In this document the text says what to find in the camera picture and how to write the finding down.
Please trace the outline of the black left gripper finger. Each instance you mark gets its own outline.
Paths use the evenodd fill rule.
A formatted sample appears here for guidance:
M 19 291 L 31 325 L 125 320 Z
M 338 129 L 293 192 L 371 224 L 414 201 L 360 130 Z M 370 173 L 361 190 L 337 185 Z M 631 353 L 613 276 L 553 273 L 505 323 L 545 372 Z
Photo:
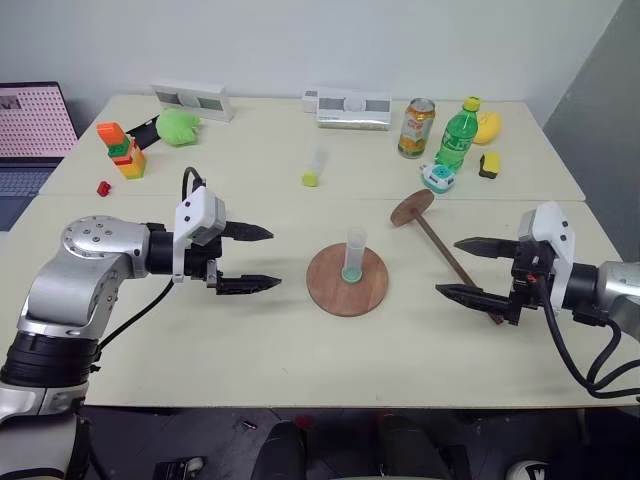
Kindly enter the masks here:
M 234 241 L 255 242 L 272 239 L 274 234 L 258 225 L 227 221 L 220 236 L 223 238 L 231 238 Z
M 261 274 L 225 277 L 218 273 L 215 290 L 218 295 L 248 295 L 271 289 L 281 282 L 280 278 Z

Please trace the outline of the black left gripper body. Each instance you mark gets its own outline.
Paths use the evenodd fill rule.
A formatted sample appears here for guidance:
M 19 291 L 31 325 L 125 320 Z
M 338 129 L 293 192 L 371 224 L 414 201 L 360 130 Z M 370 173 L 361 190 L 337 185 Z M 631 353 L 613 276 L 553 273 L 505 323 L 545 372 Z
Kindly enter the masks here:
M 185 250 L 184 275 L 192 280 L 201 280 L 207 288 L 215 289 L 223 295 L 223 274 L 217 267 L 222 256 L 222 240 L 215 237 L 204 245 L 192 242 Z

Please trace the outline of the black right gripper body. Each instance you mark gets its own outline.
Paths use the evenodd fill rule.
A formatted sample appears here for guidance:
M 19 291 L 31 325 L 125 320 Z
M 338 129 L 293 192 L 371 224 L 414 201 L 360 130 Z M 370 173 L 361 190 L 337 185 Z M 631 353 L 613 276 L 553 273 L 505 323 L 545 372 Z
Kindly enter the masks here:
M 512 287 L 509 293 L 508 323 L 518 325 L 523 308 L 536 310 L 542 304 L 539 277 L 550 281 L 555 259 L 551 245 L 546 242 L 521 241 L 516 246 L 511 267 Z

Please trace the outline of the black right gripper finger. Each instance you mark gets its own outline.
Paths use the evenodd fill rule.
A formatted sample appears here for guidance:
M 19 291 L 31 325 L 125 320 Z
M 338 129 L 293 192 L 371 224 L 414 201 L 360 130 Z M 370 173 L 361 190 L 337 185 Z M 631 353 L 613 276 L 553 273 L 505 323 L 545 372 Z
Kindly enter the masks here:
M 454 246 L 471 255 L 493 259 L 515 259 L 520 249 L 518 241 L 488 237 L 466 238 L 455 242 Z
M 508 314 L 513 305 L 508 297 L 485 292 L 464 284 L 437 284 L 436 290 L 466 308 L 491 314 Z

